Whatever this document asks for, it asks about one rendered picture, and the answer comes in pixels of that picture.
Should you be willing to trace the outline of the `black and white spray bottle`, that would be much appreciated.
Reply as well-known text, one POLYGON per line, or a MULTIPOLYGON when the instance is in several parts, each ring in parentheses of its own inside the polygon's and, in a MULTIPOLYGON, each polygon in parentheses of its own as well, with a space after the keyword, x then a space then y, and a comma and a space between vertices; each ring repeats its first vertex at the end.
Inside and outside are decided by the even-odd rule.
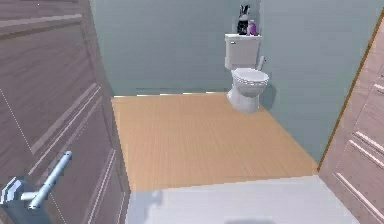
POLYGON ((239 19, 237 24, 237 33, 239 35, 246 35, 248 28, 248 20, 249 20, 249 9, 250 5, 241 5, 239 12, 239 19))

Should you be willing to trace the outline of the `white toilet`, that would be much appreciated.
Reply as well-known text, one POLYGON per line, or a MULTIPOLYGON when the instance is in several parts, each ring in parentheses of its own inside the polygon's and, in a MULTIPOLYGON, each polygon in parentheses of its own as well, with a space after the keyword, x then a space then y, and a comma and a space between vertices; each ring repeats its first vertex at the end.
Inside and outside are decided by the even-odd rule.
POLYGON ((232 76, 227 98, 235 110, 255 113, 260 106, 260 95, 269 81, 269 76, 262 71, 265 57, 258 57, 262 36, 226 34, 224 39, 225 68, 232 76))

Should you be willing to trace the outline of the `pink bottle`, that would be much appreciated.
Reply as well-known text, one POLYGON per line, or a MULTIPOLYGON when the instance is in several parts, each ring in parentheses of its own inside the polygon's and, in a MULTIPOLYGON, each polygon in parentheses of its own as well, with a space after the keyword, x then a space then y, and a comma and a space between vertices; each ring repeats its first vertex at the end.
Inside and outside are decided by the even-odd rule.
POLYGON ((258 36, 259 33, 257 32, 257 25, 254 20, 248 21, 248 34, 250 36, 258 36))

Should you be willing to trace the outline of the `brown wooden room door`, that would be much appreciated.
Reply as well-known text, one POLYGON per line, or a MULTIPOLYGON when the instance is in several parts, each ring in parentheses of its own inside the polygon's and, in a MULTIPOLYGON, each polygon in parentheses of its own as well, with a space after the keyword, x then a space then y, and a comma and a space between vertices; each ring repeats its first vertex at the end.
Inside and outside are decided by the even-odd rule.
POLYGON ((0 0, 0 190, 38 190, 52 224, 125 224, 129 182, 91 0, 0 0))

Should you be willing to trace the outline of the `light brown panelled door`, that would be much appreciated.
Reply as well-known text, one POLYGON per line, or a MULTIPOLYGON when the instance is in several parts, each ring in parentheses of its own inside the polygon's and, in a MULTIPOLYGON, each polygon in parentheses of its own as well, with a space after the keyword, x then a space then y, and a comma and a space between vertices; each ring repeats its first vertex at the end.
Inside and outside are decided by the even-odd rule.
POLYGON ((384 8, 318 171, 360 224, 384 224, 384 8))

